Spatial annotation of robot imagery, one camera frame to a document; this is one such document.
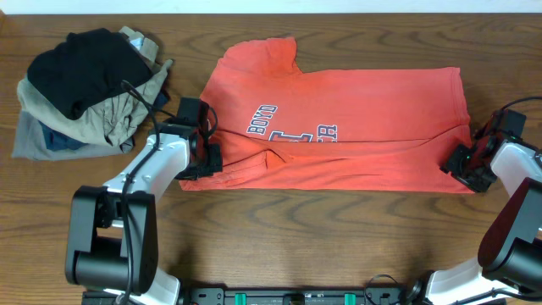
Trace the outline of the orange printed t-shirt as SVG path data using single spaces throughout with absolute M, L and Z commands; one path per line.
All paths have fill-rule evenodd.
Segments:
M 303 72 L 296 55 L 291 37 L 225 52 L 201 94 L 224 167 L 184 190 L 466 191 L 441 170 L 471 142 L 458 68 Z

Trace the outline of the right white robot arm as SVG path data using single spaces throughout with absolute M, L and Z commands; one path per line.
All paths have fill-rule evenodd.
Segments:
M 482 239 L 478 256 L 433 272 L 419 304 L 541 300 L 541 155 L 504 141 L 490 163 L 509 200 Z

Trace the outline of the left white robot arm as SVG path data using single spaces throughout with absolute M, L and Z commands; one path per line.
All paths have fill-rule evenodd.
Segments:
M 181 283 L 158 267 L 156 205 L 175 180 L 222 169 L 217 127 L 160 123 L 139 154 L 102 186 L 73 195 L 65 277 L 111 304 L 176 304 Z

